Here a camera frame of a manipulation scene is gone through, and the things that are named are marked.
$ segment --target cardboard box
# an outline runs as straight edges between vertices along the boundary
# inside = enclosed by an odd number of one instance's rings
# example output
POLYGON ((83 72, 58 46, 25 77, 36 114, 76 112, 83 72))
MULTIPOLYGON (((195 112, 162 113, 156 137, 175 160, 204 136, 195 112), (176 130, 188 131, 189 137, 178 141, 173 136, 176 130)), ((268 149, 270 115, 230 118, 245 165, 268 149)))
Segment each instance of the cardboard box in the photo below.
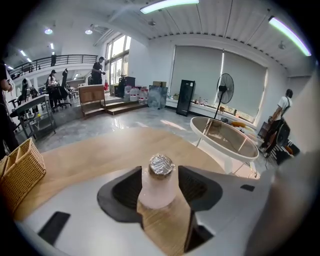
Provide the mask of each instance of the cardboard box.
POLYGON ((152 85, 153 85, 153 86, 167 87, 167 82, 153 81, 152 85))

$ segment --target glass tabletop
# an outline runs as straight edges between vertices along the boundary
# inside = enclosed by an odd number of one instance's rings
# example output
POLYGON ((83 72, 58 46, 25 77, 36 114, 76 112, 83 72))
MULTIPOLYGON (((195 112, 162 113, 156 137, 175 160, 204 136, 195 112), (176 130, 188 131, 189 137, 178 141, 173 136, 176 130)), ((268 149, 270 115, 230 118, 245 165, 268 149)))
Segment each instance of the glass tabletop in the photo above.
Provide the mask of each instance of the glass tabletop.
POLYGON ((256 158, 258 149, 245 134, 231 125, 208 117, 194 117, 193 125, 209 139, 235 154, 256 158))

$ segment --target aluminum foil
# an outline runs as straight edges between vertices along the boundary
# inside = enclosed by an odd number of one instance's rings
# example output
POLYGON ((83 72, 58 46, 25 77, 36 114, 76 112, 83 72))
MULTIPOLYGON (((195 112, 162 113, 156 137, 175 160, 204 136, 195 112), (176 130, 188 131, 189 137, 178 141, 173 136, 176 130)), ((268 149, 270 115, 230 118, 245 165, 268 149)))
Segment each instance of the aluminum foil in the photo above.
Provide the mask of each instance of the aluminum foil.
POLYGON ((164 154, 156 154, 150 159, 149 172, 155 178, 165 178, 174 168, 174 163, 164 154))

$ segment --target staircase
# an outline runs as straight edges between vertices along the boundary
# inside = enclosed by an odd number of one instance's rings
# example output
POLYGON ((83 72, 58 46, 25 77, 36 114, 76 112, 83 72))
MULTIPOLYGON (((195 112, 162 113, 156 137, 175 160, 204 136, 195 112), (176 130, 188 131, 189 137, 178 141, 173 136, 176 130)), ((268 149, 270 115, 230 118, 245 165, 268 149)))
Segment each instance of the staircase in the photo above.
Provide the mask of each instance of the staircase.
POLYGON ((139 104, 138 101, 129 101, 129 102, 113 102, 105 105, 101 105, 102 108, 110 115, 118 115, 124 112, 131 110, 137 110, 147 107, 147 104, 139 104))

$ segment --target wicker basket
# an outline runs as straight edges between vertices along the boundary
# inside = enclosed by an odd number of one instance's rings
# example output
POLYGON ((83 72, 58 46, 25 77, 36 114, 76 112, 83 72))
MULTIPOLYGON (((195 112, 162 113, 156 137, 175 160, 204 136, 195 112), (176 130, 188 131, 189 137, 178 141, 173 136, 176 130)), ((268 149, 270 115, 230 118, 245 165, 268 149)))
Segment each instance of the wicker basket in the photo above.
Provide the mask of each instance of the wicker basket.
POLYGON ((7 157, 0 187, 6 206, 12 214, 45 174, 44 158, 31 138, 7 157))

